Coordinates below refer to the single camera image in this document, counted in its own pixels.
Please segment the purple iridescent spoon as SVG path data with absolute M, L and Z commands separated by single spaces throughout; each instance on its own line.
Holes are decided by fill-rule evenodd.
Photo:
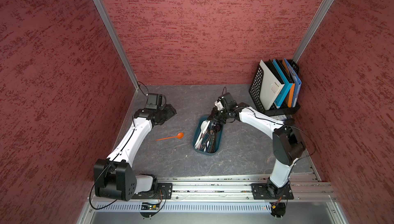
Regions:
M 222 128 L 221 124 L 217 123 L 217 124 L 215 124 L 215 127 L 212 129 L 213 133 L 212 133 L 212 137 L 211 137 L 211 147 L 209 150 L 210 153 L 215 152 L 217 135 L 218 135 L 218 132 L 221 131 L 221 128 Z

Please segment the teal plastic storage box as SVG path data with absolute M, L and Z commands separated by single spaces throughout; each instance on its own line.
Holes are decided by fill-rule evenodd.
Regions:
M 200 120 L 199 120 L 198 126 L 197 126 L 196 131 L 195 131 L 194 139 L 192 141 L 192 147 L 194 148 L 195 151 L 197 151 L 199 153 L 202 153 L 202 154 L 205 154 L 205 155 L 215 155 L 218 152 L 219 148 L 220 148 L 222 134 L 223 134 L 223 131 L 224 131 L 224 125 L 221 124 L 221 123 L 218 123 L 218 124 L 221 124 L 222 128 L 221 128 L 221 131 L 218 132 L 218 135 L 217 135 L 215 152 L 214 153 L 210 153 L 209 152 L 210 147 L 211 147 L 211 137 L 212 137 L 212 133 L 213 133 L 212 129 L 215 127 L 215 124 L 216 124 L 216 122 L 213 122 L 213 121 L 210 121 L 209 127 L 208 127 L 208 129 L 207 129 L 207 131 L 205 133 L 205 136 L 203 137 L 203 140 L 202 140 L 200 148 L 199 149 L 195 149 L 195 143 L 196 143 L 196 141 L 197 141 L 197 139 L 198 139 L 198 137 L 200 135 L 200 132 L 201 132 L 200 126 L 201 126 L 202 122 L 205 121 L 205 120 L 208 120 L 208 116 L 207 115 L 206 116 L 202 116 L 200 118 Z

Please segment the white plastic spoon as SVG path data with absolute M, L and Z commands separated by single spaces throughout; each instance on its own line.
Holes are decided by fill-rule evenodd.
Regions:
M 199 149 L 203 140 L 203 137 L 205 136 L 205 133 L 209 127 L 210 121 L 209 120 L 205 120 L 202 122 L 200 128 L 201 128 L 201 132 L 200 135 L 195 143 L 195 149 Z

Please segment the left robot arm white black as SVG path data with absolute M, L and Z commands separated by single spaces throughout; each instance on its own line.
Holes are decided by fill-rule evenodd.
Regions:
M 138 194 L 156 195 L 157 178 L 154 175 L 136 175 L 134 158 L 148 133 L 155 125 L 176 115 L 176 109 L 167 104 L 157 109 L 139 109 L 132 118 L 126 135 L 106 159 L 98 159 L 93 167 L 94 191 L 98 197 L 129 201 Z

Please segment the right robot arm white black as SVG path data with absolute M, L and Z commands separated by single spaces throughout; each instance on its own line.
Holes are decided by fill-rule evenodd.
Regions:
M 293 167 L 301 159 L 306 149 L 300 130 L 293 126 L 293 120 L 273 119 L 252 107 L 245 106 L 244 103 L 225 105 L 216 101 L 214 105 L 210 119 L 221 123 L 226 123 L 228 119 L 234 119 L 251 125 L 270 137 L 276 161 L 267 180 L 267 188 L 271 191 L 279 191 L 287 186 Z

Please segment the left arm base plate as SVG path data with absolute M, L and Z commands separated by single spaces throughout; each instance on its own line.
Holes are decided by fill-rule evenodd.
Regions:
M 132 199 L 168 200 L 171 199 L 172 188 L 172 183 L 156 183 L 151 190 L 134 194 Z

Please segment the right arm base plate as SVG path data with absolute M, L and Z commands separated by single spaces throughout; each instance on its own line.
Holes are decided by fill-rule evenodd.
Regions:
M 273 184 L 251 184 L 251 193 L 254 200 L 293 200 L 294 195 L 290 184 L 287 183 L 281 188 Z

